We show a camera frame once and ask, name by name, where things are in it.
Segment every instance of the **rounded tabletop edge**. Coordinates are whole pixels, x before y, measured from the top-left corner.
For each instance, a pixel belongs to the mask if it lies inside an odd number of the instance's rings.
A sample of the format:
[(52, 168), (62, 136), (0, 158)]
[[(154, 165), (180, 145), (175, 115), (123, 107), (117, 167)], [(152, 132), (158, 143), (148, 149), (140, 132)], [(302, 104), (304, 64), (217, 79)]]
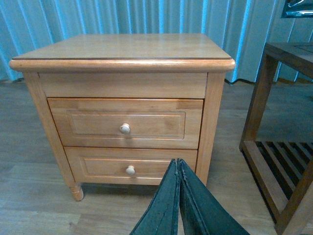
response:
[(235, 68), (228, 59), (135, 59), (135, 60), (14, 60), (16, 71), (35, 72), (227, 72)]

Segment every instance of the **blue curtain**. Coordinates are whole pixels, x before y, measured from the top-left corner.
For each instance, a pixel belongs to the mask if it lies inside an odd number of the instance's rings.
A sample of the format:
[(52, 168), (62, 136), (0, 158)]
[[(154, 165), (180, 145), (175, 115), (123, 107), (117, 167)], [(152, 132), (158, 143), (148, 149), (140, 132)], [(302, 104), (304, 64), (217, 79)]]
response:
[[(1, 0), (0, 79), (12, 57), (86, 33), (204, 33), (236, 60), (227, 74), (255, 81), (263, 46), (309, 42), (313, 18), (281, 19), (283, 0)], [(299, 74), (282, 65), (276, 77)]]

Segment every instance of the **floorboard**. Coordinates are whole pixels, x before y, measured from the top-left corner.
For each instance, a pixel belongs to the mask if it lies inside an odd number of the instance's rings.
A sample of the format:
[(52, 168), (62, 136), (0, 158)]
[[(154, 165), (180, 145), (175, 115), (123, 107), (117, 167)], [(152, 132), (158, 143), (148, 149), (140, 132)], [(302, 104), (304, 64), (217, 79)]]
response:
[[(274, 85), (258, 138), (312, 142), (312, 87)], [(275, 235), (238, 149), (252, 91), (224, 85), (207, 187), (251, 235)], [(0, 83), (0, 123), (0, 234), (129, 234), (147, 209), (155, 186), (85, 184), (84, 200), (72, 199), (23, 81)]]

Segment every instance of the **slatted shelf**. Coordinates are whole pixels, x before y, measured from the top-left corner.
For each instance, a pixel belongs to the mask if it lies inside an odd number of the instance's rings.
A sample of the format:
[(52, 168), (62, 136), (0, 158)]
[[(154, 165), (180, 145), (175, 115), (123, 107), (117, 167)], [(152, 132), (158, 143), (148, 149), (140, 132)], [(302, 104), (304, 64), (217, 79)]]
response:
[(309, 144), (257, 141), (256, 145), (289, 200), (312, 159)]
[(313, 143), (305, 143), (307, 150), (313, 155)]
[(278, 184), (270, 167), (263, 158), (259, 148), (253, 141), (245, 141), (242, 145), (248, 165), (266, 198), (266, 202), (275, 220), (278, 219), (288, 203), (284, 192)]

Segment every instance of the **wooden side table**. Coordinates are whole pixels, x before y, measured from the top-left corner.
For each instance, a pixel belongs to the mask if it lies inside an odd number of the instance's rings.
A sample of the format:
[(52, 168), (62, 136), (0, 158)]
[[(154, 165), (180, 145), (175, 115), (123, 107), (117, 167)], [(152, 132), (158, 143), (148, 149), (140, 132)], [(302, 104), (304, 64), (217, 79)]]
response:
[(203, 34), (80, 35), (13, 58), (61, 174), (158, 185), (172, 158), (206, 184), (224, 76), (234, 60)]
[[(313, 77), (313, 43), (267, 43), (240, 150), (247, 158), (279, 235), (299, 235), (313, 215), (313, 144), (256, 142), (278, 62)], [(305, 233), (313, 234), (312, 229)]]

